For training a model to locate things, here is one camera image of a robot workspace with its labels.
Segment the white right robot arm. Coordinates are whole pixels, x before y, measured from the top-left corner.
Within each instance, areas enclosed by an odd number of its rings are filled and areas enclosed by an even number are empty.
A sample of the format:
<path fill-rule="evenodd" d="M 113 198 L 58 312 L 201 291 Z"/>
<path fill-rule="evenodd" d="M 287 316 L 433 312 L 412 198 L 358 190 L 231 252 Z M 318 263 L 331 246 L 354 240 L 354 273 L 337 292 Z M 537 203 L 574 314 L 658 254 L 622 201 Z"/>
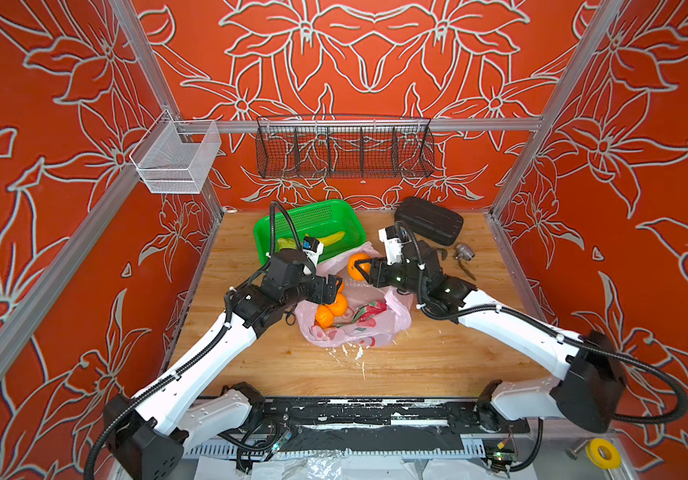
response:
<path fill-rule="evenodd" d="M 599 331 L 564 330 L 513 309 L 474 283 L 446 274 L 438 253 L 425 242 L 390 246 L 386 256 L 357 260 L 353 266 L 375 287 L 395 287 L 415 295 L 425 316 L 484 333 L 513 348 L 547 371 L 541 379 L 490 382 L 480 396 L 480 416 L 488 424 L 521 418 L 562 418 L 593 433 L 612 422 L 667 424 L 688 411 L 684 388 L 670 375 L 617 351 Z M 632 416 L 617 408 L 632 367 L 665 383 L 675 395 L 669 410 Z"/>

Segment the pink translucent plastic bag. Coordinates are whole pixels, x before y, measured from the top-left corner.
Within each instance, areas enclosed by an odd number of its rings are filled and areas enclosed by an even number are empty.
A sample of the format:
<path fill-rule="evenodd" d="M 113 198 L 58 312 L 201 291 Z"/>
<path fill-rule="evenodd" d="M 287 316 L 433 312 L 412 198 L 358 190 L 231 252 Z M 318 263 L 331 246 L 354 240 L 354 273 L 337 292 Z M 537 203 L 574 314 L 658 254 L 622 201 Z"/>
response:
<path fill-rule="evenodd" d="M 346 308 L 340 316 L 333 318 L 330 326 L 323 327 L 316 319 L 318 304 L 303 301 L 295 309 L 296 324 L 304 338 L 313 345 L 333 348 L 349 343 L 375 348 L 392 343 L 399 332 L 411 326 L 415 296 L 401 293 L 395 287 L 373 287 L 365 281 L 353 279 L 349 275 L 348 264 L 355 254 L 366 254 L 372 259 L 381 255 L 367 241 L 317 266 L 318 275 L 337 275 L 343 280 L 342 295 Z"/>

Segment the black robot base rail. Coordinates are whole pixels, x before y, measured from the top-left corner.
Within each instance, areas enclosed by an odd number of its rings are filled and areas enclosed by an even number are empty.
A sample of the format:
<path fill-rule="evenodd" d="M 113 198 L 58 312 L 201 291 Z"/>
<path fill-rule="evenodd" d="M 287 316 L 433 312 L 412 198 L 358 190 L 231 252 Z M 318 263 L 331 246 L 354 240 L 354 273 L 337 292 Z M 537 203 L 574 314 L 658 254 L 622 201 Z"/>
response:
<path fill-rule="evenodd" d="M 482 458 L 501 443 L 523 453 L 536 429 L 525 420 L 507 421 L 495 431 L 479 423 L 474 398 L 463 397 L 268 397 L 248 424 L 217 435 L 231 449 L 238 443 L 267 443 L 250 459 L 290 459 L 312 454 L 397 455 Z"/>

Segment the yellow lemon fruit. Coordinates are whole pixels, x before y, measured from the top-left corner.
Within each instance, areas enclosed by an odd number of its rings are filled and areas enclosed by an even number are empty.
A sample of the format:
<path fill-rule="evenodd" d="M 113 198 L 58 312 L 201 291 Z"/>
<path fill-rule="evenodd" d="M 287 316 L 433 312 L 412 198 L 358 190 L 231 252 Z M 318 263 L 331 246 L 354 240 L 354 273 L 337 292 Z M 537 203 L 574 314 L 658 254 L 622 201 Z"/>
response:
<path fill-rule="evenodd" d="M 293 238 L 279 238 L 276 243 L 276 249 L 297 249 L 297 245 Z"/>

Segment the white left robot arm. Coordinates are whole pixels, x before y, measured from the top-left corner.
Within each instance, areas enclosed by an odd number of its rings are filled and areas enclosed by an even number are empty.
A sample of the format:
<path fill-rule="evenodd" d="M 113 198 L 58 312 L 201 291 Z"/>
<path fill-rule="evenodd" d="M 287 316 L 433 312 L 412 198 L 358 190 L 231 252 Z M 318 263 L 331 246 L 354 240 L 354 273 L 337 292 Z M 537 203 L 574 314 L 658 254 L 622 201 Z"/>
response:
<path fill-rule="evenodd" d="M 340 277 L 317 272 L 324 250 L 307 237 L 295 249 L 269 255 L 248 279 L 224 295 L 225 309 L 207 332 L 158 379 L 104 408 L 104 429 L 87 456 L 92 479 L 103 450 L 133 479 L 164 479 L 184 453 L 208 438 L 242 426 L 259 402 L 250 386 L 235 386 L 205 406 L 194 401 L 218 374 L 269 327 L 303 301 L 335 300 Z"/>

